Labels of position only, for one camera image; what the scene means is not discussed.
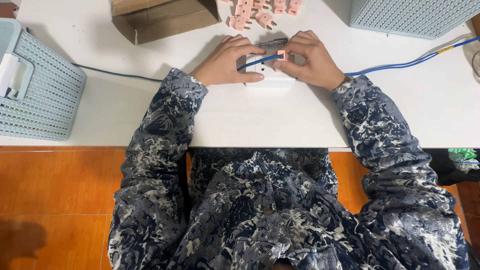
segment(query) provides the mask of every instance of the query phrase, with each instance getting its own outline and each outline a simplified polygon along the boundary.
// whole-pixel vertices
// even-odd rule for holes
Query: green packet
[[[474,159],[477,157],[475,151],[470,148],[450,148],[448,152],[465,154],[464,160]]]

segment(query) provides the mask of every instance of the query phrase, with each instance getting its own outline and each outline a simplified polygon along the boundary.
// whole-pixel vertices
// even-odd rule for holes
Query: light blue plastic basket
[[[480,0],[353,0],[350,26],[435,39],[480,13]]]
[[[0,18],[0,58],[5,53],[27,69],[17,100],[0,97],[0,135],[67,140],[85,73],[22,30],[17,20]]]

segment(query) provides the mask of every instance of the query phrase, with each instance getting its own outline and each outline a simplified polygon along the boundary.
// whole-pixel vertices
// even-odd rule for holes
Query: jacket button
[[[261,172],[257,172],[255,174],[255,178],[258,179],[258,180],[263,179],[264,177],[265,177],[265,175]]]
[[[268,216],[268,215],[271,215],[272,213],[273,213],[273,210],[271,210],[270,208],[265,208],[265,209],[264,209],[264,214],[265,214],[265,215]]]

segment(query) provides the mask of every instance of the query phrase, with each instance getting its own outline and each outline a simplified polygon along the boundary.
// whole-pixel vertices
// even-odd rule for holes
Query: white table
[[[238,32],[226,26],[233,3],[218,5],[223,22],[141,46],[132,45],[110,22],[109,0],[23,0],[18,20],[70,61],[153,78],[163,78],[171,67],[191,71],[224,35],[238,33],[257,43],[311,29],[344,72],[407,62],[473,37],[469,22],[435,41],[350,28],[349,0],[307,0],[296,17],[274,15],[278,26],[273,31],[254,23],[251,30]],[[421,65],[369,77],[396,102],[423,147],[480,147],[480,80],[470,66],[478,50],[475,42]],[[86,73],[68,141],[0,137],[0,145],[127,145],[158,84]],[[336,105],[329,93],[315,87],[296,82],[289,90],[253,90],[243,84],[209,90],[195,117],[192,146],[348,145]]]

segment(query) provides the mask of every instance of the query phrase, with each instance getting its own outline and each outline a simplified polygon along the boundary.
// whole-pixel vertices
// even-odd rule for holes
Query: black cable
[[[98,69],[98,68],[91,68],[91,67],[82,66],[82,65],[79,65],[79,64],[75,64],[75,63],[70,63],[70,64],[72,64],[76,67],[91,69],[91,70],[95,70],[95,71],[98,71],[98,72],[103,72],[103,73],[116,75],[116,76],[122,76],[122,77],[128,77],[128,78],[138,78],[138,79],[144,79],[144,80],[148,80],[148,81],[152,81],[152,82],[159,82],[159,83],[161,83],[163,81],[163,80],[151,79],[151,78],[137,76],[137,75],[127,75],[127,74],[120,74],[120,73],[105,71],[105,70],[101,70],[101,69]]]

